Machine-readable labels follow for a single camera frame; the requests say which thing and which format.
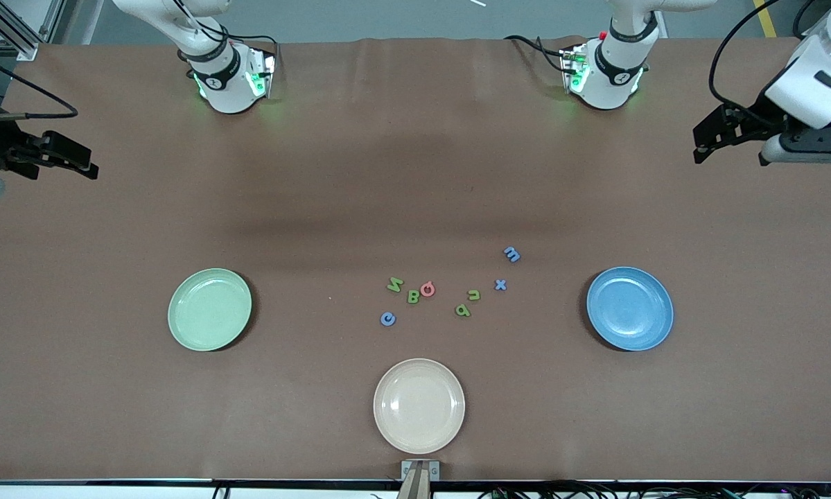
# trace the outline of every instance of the yellow floor tape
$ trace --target yellow floor tape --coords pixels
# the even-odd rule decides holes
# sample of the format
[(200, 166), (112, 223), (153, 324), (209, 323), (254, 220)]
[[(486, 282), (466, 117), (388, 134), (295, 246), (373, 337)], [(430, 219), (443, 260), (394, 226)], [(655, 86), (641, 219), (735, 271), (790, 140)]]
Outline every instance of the yellow floor tape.
[[(763, 6), (763, 0), (754, 0), (754, 7)], [(776, 27), (773, 26), (773, 18), (769, 16), (769, 10), (764, 9), (758, 13), (760, 28), (763, 28), (763, 35), (767, 38), (776, 38)]]

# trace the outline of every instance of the blue plate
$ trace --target blue plate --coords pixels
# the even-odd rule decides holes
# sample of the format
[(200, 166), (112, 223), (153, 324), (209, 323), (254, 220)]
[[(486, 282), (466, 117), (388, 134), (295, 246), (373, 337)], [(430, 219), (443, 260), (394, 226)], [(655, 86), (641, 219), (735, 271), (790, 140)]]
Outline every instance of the blue plate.
[(587, 290), (587, 315), (600, 335), (622, 350), (658, 347), (674, 325), (671, 296), (639, 268), (611, 268)]

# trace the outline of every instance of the black cable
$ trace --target black cable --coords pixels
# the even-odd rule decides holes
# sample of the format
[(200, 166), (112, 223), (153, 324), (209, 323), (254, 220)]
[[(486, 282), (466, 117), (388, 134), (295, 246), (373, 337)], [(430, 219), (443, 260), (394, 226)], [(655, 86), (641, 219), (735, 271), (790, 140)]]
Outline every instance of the black cable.
[(555, 64), (554, 61), (551, 60), (552, 55), (560, 57), (560, 51), (570, 50), (572, 47), (575, 47), (576, 45), (568, 45), (567, 47), (560, 48), (560, 50), (558, 51), (551, 51), (546, 49), (545, 45), (542, 45), (541, 37), (536, 37), (535, 42), (532, 42), (529, 41), (529, 39), (527, 38), (521, 37), (520, 35), (510, 35), (510, 37), (505, 37), (505, 40), (525, 42), (526, 45), (529, 45), (533, 49), (539, 51), (541, 55), (545, 56), (545, 60), (548, 61), (548, 64), (550, 64), (551, 67), (554, 67), (554, 69), (556, 69), (557, 71), (560, 71), (561, 73), (567, 73), (567, 75), (574, 75), (576, 73), (574, 69), (565, 69), (565, 67), (557, 66), (557, 64)]
[(536, 492), (539, 493), (539, 497), (541, 499), (562, 499), (560, 496), (557, 495), (557, 492), (551, 490), (550, 487), (548, 487), (547, 489), (538, 489), (537, 487)]
[(716, 98), (723, 104), (731, 105), (731, 107), (734, 107), (736, 110), (741, 110), (745, 114), (748, 114), (748, 116), (750, 116), (751, 118), (754, 118), (758, 122), (761, 122), (770, 128), (774, 128), (776, 124), (770, 122), (770, 120), (767, 120), (766, 118), (758, 116), (757, 113), (748, 110), (748, 108), (744, 105), (741, 105), (733, 100), (730, 100), (720, 95), (720, 92), (718, 92), (717, 89), (714, 87), (714, 75), (717, 72), (717, 63), (720, 61), (720, 54), (723, 53), (723, 48), (726, 48), (726, 45), (729, 44), (729, 41), (732, 40), (732, 38), (735, 36), (735, 33), (738, 32), (738, 30), (741, 29), (742, 26), (748, 24), (748, 21), (751, 20), (754, 16), (756, 16), (758, 13), (761, 13), (762, 10), (767, 9), (767, 7), (772, 6), (773, 3), (776, 3), (778, 1), (779, 0), (767, 0), (767, 2), (764, 2), (761, 6), (758, 6), (758, 8), (752, 10), (748, 15), (742, 18), (742, 20), (740, 20), (735, 25), (732, 31), (730, 31), (723, 39), (723, 41), (720, 42), (720, 47), (717, 47), (717, 53), (714, 54), (714, 59), (710, 61), (710, 71), (708, 72), (708, 89), (710, 89), (710, 94), (712, 94), (714, 98)]
[(516, 497), (517, 499), (530, 499), (530, 497), (525, 492), (520, 492), (517, 490), (514, 490), (514, 497)]
[(66, 107), (67, 110), (70, 111), (69, 113), (63, 113), (63, 114), (24, 113), (24, 117), (26, 119), (28, 119), (28, 120), (30, 120), (30, 119), (57, 120), (57, 119), (60, 119), (60, 118), (73, 118), (75, 116), (79, 116), (79, 111), (76, 110), (76, 107), (73, 107), (73, 105), (68, 104), (63, 98), (60, 98), (57, 95), (52, 94), (50, 91), (47, 91), (47, 89), (44, 89), (39, 85), (36, 85), (36, 83), (29, 82), (27, 79), (22, 78), (21, 76), (15, 75), (15, 73), (13, 73), (12, 71), (9, 71), (7, 69), (4, 69), (4, 67), (2, 67), (2, 66), (0, 66), (0, 72), (4, 73), (4, 75), (10, 76), (10, 77), (18, 80), (19, 82), (24, 83), (26, 86), (34, 89), (35, 91), (40, 92), (42, 95), (45, 95), (46, 97), (54, 100), (58, 104), (64, 105), (64, 107)]
[(801, 19), (806, 13), (806, 9), (808, 9), (814, 2), (815, 0), (806, 0), (801, 8), (798, 9), (798, 13), (794, 15), (794, 23), (791, 25), (791, 33), (795, 35), (798, 40), (803, 40), (805, 38), (803, 32), (801, 31)]
[(695, 489), (689, 489), (688, 487), (684, 487), (683, 489), (677, 489), (677, 487), (650, 487), (650, 489), (646, 489), (638, 493), (638, 499), (643, 499), (643, 496), (646, 493), (652, 492), (665, 492), (668, 493), (665, 495), (665, 499), (719, 499), (719, 494), (717, 492), (700, 492)]
[(222, 499), (228, 499), (231, 496), (231, 486), (226, 483), (223, 484), (219, 482), (218, 486), (215, 487), (215, 492), (212, 493), (212, 499), (216, 499), (216, 497), (218, 497), (218, 491), (221, 490), (222, 487), (225, 489), (225, 494), (221, 496)]
[[(183, 0), (173, 1), (175, 2), (175, 5), (178, 7), (178, 9), (180, 9), (181, 12), (184, 12), (184, 15), (187, 15), (187, 9), (184, 5)], [(270, 37), (270, 35), (232, 35), (228, 33), (227, 28), (225, 28), (224, 26), (221, 26), (222, 30), (218, 31), (218, 29), (212, 28), (211, 26), (206, 26), (199, 21), (197, 21), (197, 25), (200, 25), (200, 28), (203, 29), (203, 34), (206, 35), (206, 37), (209, 37), (209, 39), (213, 42), (224, 42), (227, 38), (231, 40), (236, 40), (238, 42), (242, 42), (244, 40), (264, 39), (270, 40), (270, 42), (272, 42), (274, 45), (279, 46), (278, 42), (273, 37)], [(212, 35), (209, 34), (209, 31), (211, 31), (213, 34), (221, 35), (221, 39), (212, 38)]]
[(782, 483), (774, 484), (777, 489), (782, 489), (792, 496), (792, 499), (819, 499), (819, 493), (812, 489), (795, 489), (792, 486)]
[[(551, 50), (548, 50), (544, 47), (540, 47), (540, 46), (538, 46), (538, 44), (536, 44), (536, 42), (533, 42), (529, 38), (521, 37), (520, 35), (510, 35), (510, 37), (505, 37), (505, 40), (514, 40), (514, 41), (517, 41), (517, 42), (523, 42), (524, 44), (529, 45), (530, 47), (532, 47), (533, 49), (535, 49), (537, 51), (544, 51), (544, 53), (546, 53), (548, 55), (557, 55), (557, 56), (560, 55), (560, 53), (558, 51), (551, 51)], [(571, 49), (574, 46), (575, 45), (570, 45), (569, 47), (563, 47), (560, 50), (565, 51), (565, 50)]]
[(750, 488), (750, 489), (748, 489), (748, 490), (746, 490), (746, 491), (744, 491), (744, 493), (739, 493), (739, 497), (744, 497), (744, 496), (747, 496), (749, 493), (754, 492), (754, 490), (756, 490), (756, 489), (757, 489), (758, 487), (760, 487), (761, 485), (762, 485), (762, 484), (760, 484), (760, 483), (756, 483), (756, 484), (752, 485), (752, 486), (751, 486), (751, 488)]
[[(597, 496), (597, 499), (609, 499), (606, 496), (606, 493), (612, 493), (614, 499), (618, 499), (618, 493), (614, 490), (610, 489), (606, 485), (601, 482), (584, 482), (579, 480), (552, 480), (545, 483), (545, 486), (548, 488), (549, 491), (554, 489), (568, 489), (573, 490), (574, 492), (570, 493), (570, 495), (566, 496), (565, 499), (573, 499), (573, 497), (578, 496), (580, 493), (585, 495), (588, 499), (593, 499), (591, 493), (594, 493)], [(556, 499), (560, 499), (556, 493), (554, 493)]]

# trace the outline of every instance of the table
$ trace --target table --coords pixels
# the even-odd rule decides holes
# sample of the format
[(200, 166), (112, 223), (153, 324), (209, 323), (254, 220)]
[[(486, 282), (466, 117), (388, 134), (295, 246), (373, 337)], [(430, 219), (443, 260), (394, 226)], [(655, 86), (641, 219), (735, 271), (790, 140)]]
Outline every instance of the table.
[[(80, 116), (24, 126), (91, 146), (101, 178), (6, 176), (0, 479), (396, 476), (371, 396), (427, 357), (468, 403), (447, 479), (831, 480), (831, 166), (761, 168), (760, 144), (693, 164), (716, 46), (659, 42), (601, 112), (513, 42), (288, 45), (240, 116), (174, 48), (42, 47), (20, 73)], [(719, 88), (750, 101), (793, 46), (734, 41)], [(16, 82), (4, 107), (57, 110)], [(671, 292), (659, 348), (591, 333), (614, 265)], [(196, 353), (166, 308), (212, 266), (256, 314)], [(409, 306), (390, 276), (437, 294)]]

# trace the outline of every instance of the green led light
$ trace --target green led light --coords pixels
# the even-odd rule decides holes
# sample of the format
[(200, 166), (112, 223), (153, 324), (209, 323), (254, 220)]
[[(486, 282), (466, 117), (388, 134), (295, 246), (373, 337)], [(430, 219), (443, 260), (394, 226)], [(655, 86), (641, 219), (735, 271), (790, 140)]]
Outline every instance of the green led light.
[(572, 85), (570, 86), (570, 88), (573, 92), (582, 91), (582, 89), (584, 88), (584, 81), (586, 81), (587, 76), (590, 75), (590, 73), (591, 68), (587, 64), (584, 64), (579, 70), (579, 73), (576, 73), (576, 75), (572, 76)]
[(197, 88), (200, 89), (200, 97), (207, 98), (206, 97), (206, 91), (205, 91), (205, 89), (202, 88), (202, 83), (200, 83), (200, 77), (196, 76), (196, 73), (193, 74), (193, 81), (196, 82)]
[(634, 85), (631, 86), (631, 94), (637, 91), (637, 85), (640, 84), (640, 77), (643, 76), (643, 69), (637, 72), (637, 76), (634, 76)]
[(251, 75), (250, 73), (246, 73), (248, 82), (250, 82), (250, 87), (252, 88), (252, 94), (256, 97), (261, 97), (264, 95), (264, 79), (257, 75)]

